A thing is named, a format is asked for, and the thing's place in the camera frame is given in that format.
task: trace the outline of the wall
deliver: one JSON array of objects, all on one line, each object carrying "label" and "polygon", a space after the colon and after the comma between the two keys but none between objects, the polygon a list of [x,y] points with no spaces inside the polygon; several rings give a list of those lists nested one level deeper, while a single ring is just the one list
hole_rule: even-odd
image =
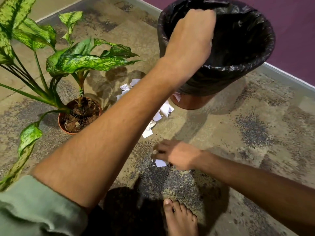
[{"label": "wall", "polygon": [[36,0],[29,18],[37,21],[55,11],[60,10],[78,0]]},{"label": "wall", "polygon": [[[175,0],[144,0],[160,9]],[[315,86],[315,0],[239,0],[272,23],[276,48],[268,63]]]}]

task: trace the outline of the bare foot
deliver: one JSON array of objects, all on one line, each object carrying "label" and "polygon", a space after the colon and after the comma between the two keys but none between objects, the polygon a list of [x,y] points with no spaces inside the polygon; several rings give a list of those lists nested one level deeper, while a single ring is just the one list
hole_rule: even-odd
[{"label": "bare foot", "polygon": [[168,236],[198,236],[197,216],[185,205],[166,198],[163,203]]}]

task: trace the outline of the black garbage bag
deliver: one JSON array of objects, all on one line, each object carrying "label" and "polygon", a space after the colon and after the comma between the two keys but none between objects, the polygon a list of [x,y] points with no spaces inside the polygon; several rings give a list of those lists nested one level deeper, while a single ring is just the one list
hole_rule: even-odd
[{"label": "black garbage bag", "polygon": [[210,57],[179,88],[179,93],[218,93],[270,57],[276,39],[273,28],[253,7],[236,0],[177,0],[163,10],[158,20],[160,58],[177,22],[190,9],[214,10],[217,21]]}]

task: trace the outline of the floor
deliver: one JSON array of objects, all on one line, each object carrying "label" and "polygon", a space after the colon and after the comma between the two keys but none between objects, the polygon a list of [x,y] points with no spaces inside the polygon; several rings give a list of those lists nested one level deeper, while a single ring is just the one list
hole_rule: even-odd
[{"label": "floor", "polygon": [[[73,39],[80,41],[91,35],[124,44],[144,60],[106,73],[92,71],[85,82],[86,96],[98,100],[106,110],[121,93],[120,85],[142,78],[158,60],[157,20],[119,0],[100,0],[84,16],[74,28]],[[66,43],[61,37],[66,29],[61,23],[54,28],[58,33],[57,49],[62,49]],[[96,48],[95,54],[103,48]],[[14,49],[39,80],[32,52],[20,43],[14,43]],[[38,52],[43,69],[51,54],[48,48]],[[0,70],[0,82],[28,91],[5,70]],[[59,93],[64,102],[76,98],[75,81],[64,78]],[[0,106],[1,177],[16,161],[20,131],[51,107],[3,88]],[[156,142],[175,138],[315,187],[314,100],[253,71],[202,109],[186,111],[173,106],[175,111],[170,117],[153,128],[154,135],[139,140],[101,202],[112,218],[115,235],[165,235],[161,217],[165,197],[178,199],[198,216],[201,235],[295,235],[235,190],[199,171],[157,168],[150,154]],[[70,138],[59,129],[57,116],[50,114],[41,123],[43,137],[37,141],[24,174]]]}]

